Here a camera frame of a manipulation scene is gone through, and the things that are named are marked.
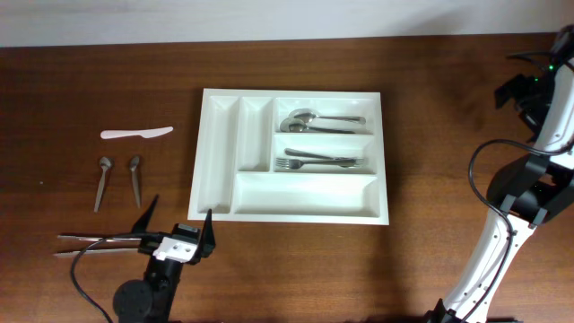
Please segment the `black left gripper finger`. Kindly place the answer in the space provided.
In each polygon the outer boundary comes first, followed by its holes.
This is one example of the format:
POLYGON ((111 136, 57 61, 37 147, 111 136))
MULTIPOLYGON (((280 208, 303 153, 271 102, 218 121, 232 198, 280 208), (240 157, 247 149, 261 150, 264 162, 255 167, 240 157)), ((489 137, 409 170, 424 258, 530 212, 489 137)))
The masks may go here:
POLYGON ((153 201, 151 202, 150 206, 133 225, 131 232, 146 232, 149 222, 152 219, 155 207, 158 203, 159 197, 160 195, 156 195, 153 198, 153 201))
POLYGON ((214 249, 215 237, 213 231, 213 211, 209 209, 207 216, 205 217, 204 227, 201 230, 201 235, 198 240, 195 261, 200 262, 203 258, 210 257, 214 249))

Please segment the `silver fork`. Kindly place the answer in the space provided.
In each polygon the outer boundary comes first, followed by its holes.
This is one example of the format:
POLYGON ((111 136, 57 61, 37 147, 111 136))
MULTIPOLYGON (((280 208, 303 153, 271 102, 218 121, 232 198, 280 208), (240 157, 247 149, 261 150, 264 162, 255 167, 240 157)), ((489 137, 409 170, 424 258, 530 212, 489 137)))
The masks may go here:
POLYGON ((321 155, 316 153, 307 153, 299 150, 294 150, 291 148, 285 148, 284 153, 289 156, 296 156, 296 157, 305 157, 305 158, 316 158, 316 159, 323 159, 323 160, 355 160, 356 162, 361 162, 361 159, 358 157, 331 157, 327 155, 321 155))
POLYGON ((342 168, 358 168, 365 164, 363 159, 331 159, 331 160, 300 160, 300 159, 287 159, 278 158, 274 161, 274 166, 277 168, 298 170, 304 166, 319 165, 319 166, 337 166, 342 168))

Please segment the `large silver spoon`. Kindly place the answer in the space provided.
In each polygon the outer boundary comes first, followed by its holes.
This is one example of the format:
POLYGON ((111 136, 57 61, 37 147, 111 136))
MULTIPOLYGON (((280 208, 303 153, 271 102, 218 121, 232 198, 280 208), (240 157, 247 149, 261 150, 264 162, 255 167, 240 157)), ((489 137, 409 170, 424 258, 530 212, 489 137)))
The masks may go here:
POLYGON ((285 133, 319 132, 329 134, 353 134, 353 131, 351 130, 311 127, 302 120, 296 118, 286 118, 283 120, 280 124, 280 130, 285 133))
POLYGON ((366 118, 360 116, 324 116, 319 115, 313 109, 295 109, 289 114, 290 118, 297 118, 302 120, 305 123, 309 123, 314 121, 315 119, 322 118, 322 119, 329 119, 329 120, 336 120, 336 121, 345 121, 356 123, 360 125, 366 124, 366 118))

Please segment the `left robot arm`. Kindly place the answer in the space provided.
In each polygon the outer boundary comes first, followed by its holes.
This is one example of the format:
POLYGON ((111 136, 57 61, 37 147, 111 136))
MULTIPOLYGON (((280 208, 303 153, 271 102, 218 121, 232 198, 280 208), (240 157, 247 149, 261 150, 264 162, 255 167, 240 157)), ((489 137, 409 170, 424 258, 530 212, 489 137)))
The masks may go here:
POLYGON ((114 294, 113 310, 120 323, 168 322, 184 266, 210 257, 216 246, 211 211, 202 228, 176 223, 170 232, 148 231, 157 202, 153 199, 131 230, 140 240, 137 252, 149 261, 141 279, 121 284, 114 294))

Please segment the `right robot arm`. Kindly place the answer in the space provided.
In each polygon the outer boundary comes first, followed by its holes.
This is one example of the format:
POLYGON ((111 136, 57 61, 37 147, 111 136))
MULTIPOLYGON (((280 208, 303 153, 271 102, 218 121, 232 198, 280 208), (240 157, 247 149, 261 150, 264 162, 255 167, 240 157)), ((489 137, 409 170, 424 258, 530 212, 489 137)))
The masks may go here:
POLYGON ((483 232, 457 286, 426 322, 485 322, 491 300, 524 243, 542 224, 573 203, 573 27, 561 28, 552 47, 519 52, 515 59, 536 65, 540 75, 518 74, 494 93, 496 108, 514 102, 519 118, 532 131, 527 144, 505 143, 526 155, 497 171, 486 193, 483 232))

